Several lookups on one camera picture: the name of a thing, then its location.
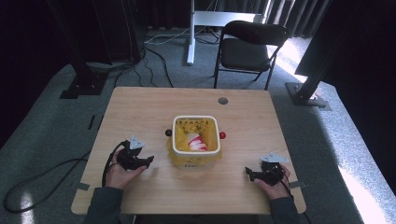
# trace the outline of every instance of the gray carpet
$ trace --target gray carpet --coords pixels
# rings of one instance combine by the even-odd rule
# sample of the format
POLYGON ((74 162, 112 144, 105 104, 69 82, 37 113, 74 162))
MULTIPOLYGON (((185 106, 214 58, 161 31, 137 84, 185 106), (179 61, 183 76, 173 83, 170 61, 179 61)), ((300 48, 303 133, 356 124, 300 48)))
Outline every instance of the gray carpet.
MULTIPOLYGON (((202 38, 214 40, 208 36, 202 38)), ((165 58, 174 87, 212 88, 218 46, 197 42, 194 64, 186 65, 187 43, 188 39, 181 38, 147 47, 165 58)), ((312 223, 394 223, 395 196, 371 158, 336 89, 321 83, 317 91, 329 102, 332 111, 296 106, 289 97, 285 83, 297 82, 290 75, 290 69, 295 68, 307 44, 309 40, 299 38, 288 41, 290 48, 282 50, 279 56, 279 60, 283 58, 283 62, 279 61, 282 66, 275 68, 269 88, 297 176, 307 185, 303 189, 306 213, 312 223), (292 44, 300 47, 293 49, 292 44), (295 59, 286 59, 294 51, 295 59)), ((162 60, 150 51, 147 51, 146 59, 135 71, 131 69, 119 76, 117 86, 170 88, 162 60)), ((99 63, 90 65, 109 67, 99 63)), ((76 100, 59 99, 73 80, 75 74, 72 67, 67 65, 53 77, 0 151, 0 162, 4 167, 0 174, 2 199, 12 186, 22 180, 40 174, 61 161, 79 158, 92 148, 119 73, 110 74, 101 95, 79 96, 76 100), (91 126, 92 116, 95 119, 91 126)), ((257 82, 252 82, 252 79, 254 76, 251 75, 220 75, 218 88, 263 89, 265 75, 257 82)), ((19 208, 37 203, 72 165, 69 163, 56 168, 19 189, 9 198, 12 206, 19 208)), ((70 207, 84 166, 84 162, 79 164, 54 194, 32 211, 12 214, 2 207, 0 223, 81 223, 83 216, 74 215, 70 207)), ((301 220, 307 223, 303 215, 301 220)), ((132 216, 122 216, 122 221, 132 221, 132 216)), ((261 223, 273 222, 269 216, 261 216, 261 223)))

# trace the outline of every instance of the red object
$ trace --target red object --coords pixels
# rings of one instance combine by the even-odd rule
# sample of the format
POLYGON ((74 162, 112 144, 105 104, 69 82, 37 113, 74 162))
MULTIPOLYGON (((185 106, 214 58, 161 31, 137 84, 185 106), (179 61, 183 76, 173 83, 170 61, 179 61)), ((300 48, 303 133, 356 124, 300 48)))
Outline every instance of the red object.
POLYGON ((198 133, 191 133, 189 137, 192 137, 189 142, 191 150, 207 151, 207 146, 198 133))
POLYGON ((227 135, 224 132, 219 133, 220 139, 224 139, 227 135))

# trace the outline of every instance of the black cable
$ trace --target black cable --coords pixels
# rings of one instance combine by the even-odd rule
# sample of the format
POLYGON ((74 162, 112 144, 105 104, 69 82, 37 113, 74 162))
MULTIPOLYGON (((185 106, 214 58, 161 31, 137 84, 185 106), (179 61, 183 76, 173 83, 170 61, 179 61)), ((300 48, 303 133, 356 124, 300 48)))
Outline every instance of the black cable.
POLYGON ((140 87, 143 87, 143 84, 142 84, 142 76, 140 76, 140 73, 138 73, 138 72, 136 71, 136 67, 134 67, 134 72, 139 76, 139 85, 140 85, 140 87))
POLYGON ((165 60, 165 58, 164 58, 161 54, 155 52, 155 51, 152 50, 152 49, 149 49, 149 48, 146 47, 146 46, 145 46, 144 48, 145 48, 145 49, 148 49, 149 51, 151 51, 152 53, 156 54, 158 57, 160 57, 160 58, 162 59, 162 61, 163 61, 163 66, 164 66, 164 69, 165 69, 166 77, 168 78, 168 81, 169 81, 169 84, 171 85, 171 87, 174 88, 174 86, 173 86, 173 84, 172 84, 172 81, 171 81, 171 78, 169 77, 168 68, 166 67, 166 60, 165 60))
MULTIPOLYGON (((278 180, 279 182, 285 187, 285 189, 288 191, 288 194, 290 195, 290 197, 294 200, 294 196, 291 194, 291 190, 290 190, 290 182, 289 182, 289 178, 285 175, 286 180, 288 181, 288 186, 286 186, 286 184, 279 179, 276 174, 274 173, 274 171, 272 171, 271 169, 268 169, 278 180)), ((311 219, 309 219, 308 214, 306 212, 303 212, 306 220, 308 221, 309 224, 312 224, 311 219)))
POLYGON ((110 68, 103 68, 103 67, 95 67, 92 65, 88 65, 88 68, 90 69, 90 71, 92 72, 98 72, 98 73, 112 73, 112 72, 116 72, 119 70, 125 70, 130 68, 131 66, 134 66, 133 63, 124 63, 124 64, 120 64, 114 67, 110 67, 110 68))
POLYGON ((143 58, 143 60, 145 61, 145 67, 146 67, 147 69, 149 69, 149 71, 150 71, 150 73, 151 73, 151 79, 150 79, 151 84, 152 84, 153 86, 155 86, 155 87, 158 87, 158 86, 155 85, 155 83, 154 83, 154 73, 152 72, 152 69, 151 69, 150 67, 148 67, 149 60, 148 60, 147 58, 143 58))
MULTIPOLYGON (((220 37, 219 34, 217 34, 217 33, 213 32, 213 31, 211 31, 211 32, 209 32, 209 34, 196 34, 196 35, 195 35, 195 40, 196 40, 197 42, 199 42, 199 43, 202 43, 202 44, 218 45, 218 44, 219 44, 219 37, 220 37), (207 41, 207 40, 204 40, 204 39, 202 39, 202 38, 197 37, 197 36, 199 36, 199 35, 214 36, 214 37, 216 38, 216 40, 215 40, 215 41, 207 41)), ((169 38, 169 36, 158 36, 158 37, 156 37, 156 38, 169 38)), ((172 38, 173 38, 173 39, 190 39, 190 36, 189 36, 189 35, 180 35, 180 36, 178 36, 178 37, 172 37, 172 38)))
POLYGON ((4 197, 4 200, 3 200, 3 206, 4 206, 4 208, 5 208, 8 212, 10 212, 10 213, 24 213, 24 212, 30 211, 30 210, 32 210, 32 209, 38 207, 40 204, 42 204, 44 201, 46 201, 46 200, 53 194, 53 192, 55 192, 55 190, 56 190, 57 188, 59 188, 59 187, 61 186, 61 184, 64 182, 64 180, 70 175, 70 173, 74 170, 74 168, 75 168, 81 161, 87 161, 87 159, 84 159, 84 158, 85 158, 88 154, 90 154, 90 152, 91 152, 91 151, 89 150, 89 151, 86 152, 82 157, 80 157, 80 158, 78 158, 78 159, 71 159, 71 160, 68 160, 68 161, 63 161, 63 162, 59 163, 58 165, 53 166, 52 168, 48 169, 47 171, 45 171, 45 172, 43 172, 43 173, 41 173, 41 174, 39 174, 39 175, 35 175, 35 176, 33 176, 33 177, 31 177, 31 178, 29 178, 29 179, 27 179, 27 180, 23 180, 21 183, 15 185, 14 187, 12 187, 12 188, 7 192, 6 196, 4 197), (51 172, 52 170, 54 170, 54 169, 56 169, 56 168, 58 168, 58 167, 60 167, 60 166, 62 166, 62 165, 65 165, 65 164, 67 164, 67 163, 69 163, 69 162, 71 162, 71 161, 75 161, 76 163, 69 169, 69 171, 64 175, 64 177, 61 179, 61 181, 58 182, 58 184, 49 192, 49 194, 47 194, 47 195, 46 195, 43 199, 41 199, 38 203, 35 203, 35 204, 33 204, 33 205, 29 206, 29 207, 22 208, 22 209, 12 209, 12 208, 10 208, 10 207, 8 206, 8 197, 15 191, 15 188, 20 187, 20 186, 23 186, 23 185, 25 185, 25 184, 27 184, 27 183, 33 181, 33 180, 36 180, 36 179, 38 179, 39 177, 41 177, 41 176, 43 176, 43 175, 46 175, 47 173, 51 172))
POLYGON ((106 175, 107 175, 108 169, 109 169, 112 165, 115 165, 115 164, 116 164, 116 163, 115 163, 115 164, 111 164, 111 165, 110 165, 111 160, 113 159, 114 153, 116 153, 117 149, 119 149, 120 146, 126 147, 127 144, 128 144, 128 141, 127 141, 127 140, 125 140, 125 141, 123 141, 123 142, 120 142, 120 143, 113 149, 113 151, 110 153, 110 155, 108 155, 108 159, 107 159, 107 162, 106 162, 106 165, 105 165, 105 169, 103 170, 103 174, 102 174, 102 187, 104 187, 105 184, 106 184, 106 175))
POLYGON ((116 76, 116 80, 114 81, 113 89, 116 89, 116 87, 117 87, 117 81, 119 80, 119 78, 120 78, 122 75, 126 74, 130 69, 133 69, 133 68, 135 68, 135 67, 136 67, 136 64, 134 64, 133 67, 129 67, 129 68, 126 69, 126 70, 120 71, 120 72, 117 74, 117 76, 116 76))

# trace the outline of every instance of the black device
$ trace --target black device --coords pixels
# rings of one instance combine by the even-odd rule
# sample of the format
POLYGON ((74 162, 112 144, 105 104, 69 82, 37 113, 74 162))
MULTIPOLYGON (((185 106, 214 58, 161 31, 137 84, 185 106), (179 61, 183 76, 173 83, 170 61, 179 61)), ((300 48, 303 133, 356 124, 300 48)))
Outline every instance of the black device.
POLYGON ((147 166, 149 168, 149 165, 152 163, 154 160, 154 156, 148 157, 147 159, 139 159, 137 156, 139 153, 142 151, 142 148, 144 146, 144 143, 138 142, 137 139, 134 138, 134 136, 131 137, 131 141, 133 141, 133 147, 131 148, 131 142, 128 140, 125 140, 123 142, 120 142, 113 150, 113 152, 110 153, 108 156, 105 169, 103 171, 102 175, 102 187, 105 186, 106 184, 106 175, 107 171, 110 168, 111 160, 114 156, 114 153, 116 153, 117 149, 119 147, 123 146, 124 148, 120 150, 118 156, 117 156, 117 164, 119 164, 123 169, 125 170, 135 170, 139 168, 140 166, 147 166))
POLYGON ((130 143, 125 144, 125 148, 121 149, 117 156, 117 163, 122 166, 125 170, 135 170, 140 166, 147 166, 154 160, 154 156, 148 157, 147 159, 139 159, 137 156, 142 151, 142 147, 136 149, 130 149, 130 143))
POLYGON ((254 179, 259 178, 268 185, 273 186, 282 180, 284 174, 279 162, 262 161, 261 168, 261 172, 254 172, 251 169, 245 167, 250 181, 254 181, 254 179))

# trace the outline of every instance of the chair backrest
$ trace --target chair backrest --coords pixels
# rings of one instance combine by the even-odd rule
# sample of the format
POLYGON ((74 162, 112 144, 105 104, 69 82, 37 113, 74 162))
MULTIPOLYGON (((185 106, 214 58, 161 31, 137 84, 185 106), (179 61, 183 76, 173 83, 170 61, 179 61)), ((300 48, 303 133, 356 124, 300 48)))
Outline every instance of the chair backrest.
POLYGON ((283 46, 289 38, 288 30, 276 24, 262 24, 249 21, 230 21, 221 31, 224 35, 232 35, 250 44, 283 46))

